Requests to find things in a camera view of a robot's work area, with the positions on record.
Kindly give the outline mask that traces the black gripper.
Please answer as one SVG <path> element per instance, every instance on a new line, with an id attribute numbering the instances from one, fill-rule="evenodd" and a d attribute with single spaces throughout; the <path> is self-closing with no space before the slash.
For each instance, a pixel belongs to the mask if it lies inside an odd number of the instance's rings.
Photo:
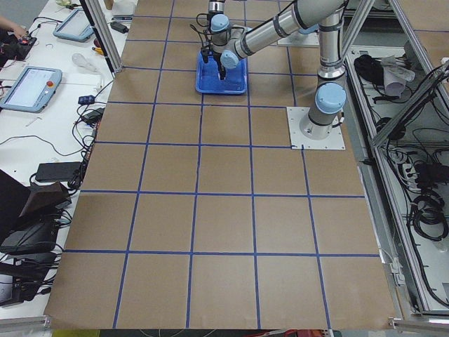
<path id="1" fill-rule="evenodd" d="M 220 79 L 225 80 L 227 72 L 226 67 L 222 64 L 221 60 L 217 61 L 217 66 L 220 73 Z"/>
<path id="2" fill-rule="evenodd" d="M 204 63 L 209 62 L 209 57 L 213 54 L 212 43 L 207 40 L 201 43 L 200 55 Z"/>

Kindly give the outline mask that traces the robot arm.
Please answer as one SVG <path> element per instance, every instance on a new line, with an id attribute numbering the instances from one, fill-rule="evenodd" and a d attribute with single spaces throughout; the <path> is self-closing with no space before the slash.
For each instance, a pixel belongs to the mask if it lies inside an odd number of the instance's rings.
<path id="1" fill-rule="evenodd" d="M 301 132 L 312 140 L 330 135 L 334 118 L 347 99 L 344 89 L 345 67 L 342 56 L 342 31 L 345 1 L 292 1 L 273 18 L 257 27 L 233 25 L 224 14 L 223 1 L 209 1 L 206 45 L 201 49 L 204 62 L 212 57 L 220 79 L 227 71 L 263 48 L 289 37 L 300 29 L 317 27 L 320 65 L 314 103 L 300 122 Z"/>
<path id="2" fill-rule="evenodd" d="M 205 23 L 200 23 L 199 21 L 197 21 L 199 23 L 199 25 L 203 28 L 203 36 L 204 36 L 205 42 L 202 42 L 201 57 L 205 64 L 208 63 L 208 58 L 212 54 L 211 42 L 210 42 L 210 37 L 209 37 L 209 35 L 211 34 L 211 28 L 210 28 L 211 20 L 215 15 L 223 14 L 224 8 L 225 8 L 225 1 L 210 0 L 208 2 L 208 12 L 200 13 L 197 15 L 197 18 L 199 18 L 200 16 L 206 17 Z"/>

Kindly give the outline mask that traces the person hand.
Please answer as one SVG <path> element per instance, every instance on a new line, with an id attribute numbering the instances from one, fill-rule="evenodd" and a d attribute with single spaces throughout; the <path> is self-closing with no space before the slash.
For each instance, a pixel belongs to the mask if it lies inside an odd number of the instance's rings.
<path id="1" fill-rule="evenodd" d="M 27 31 L 25 28 L 20 26 L 18 23 L 5 18 L 2 15 L 0 16 L 0 26 L 1 29 L 6 30 L 7 32 L 12 32 L 18 39 L 27 35 Z"/>

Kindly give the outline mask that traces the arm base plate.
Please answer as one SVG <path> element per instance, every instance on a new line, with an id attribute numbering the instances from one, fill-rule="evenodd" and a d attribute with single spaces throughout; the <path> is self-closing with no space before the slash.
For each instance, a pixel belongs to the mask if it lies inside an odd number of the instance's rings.
<path id="1" fill-rule="evenodd" d="M 318 48 L 319 34 L 317 32 L 312 32 L 310 34 L 294 32 L 288 37 L 278 40 L 277 45 L 287 47 Z"/>
<path id="2" fill-rule="evenodd" d="M 287 107 L 290 146 L 294 150 L 346 150 L 337 117 L 329 126 L 309 119 L 308 107 Z"/>

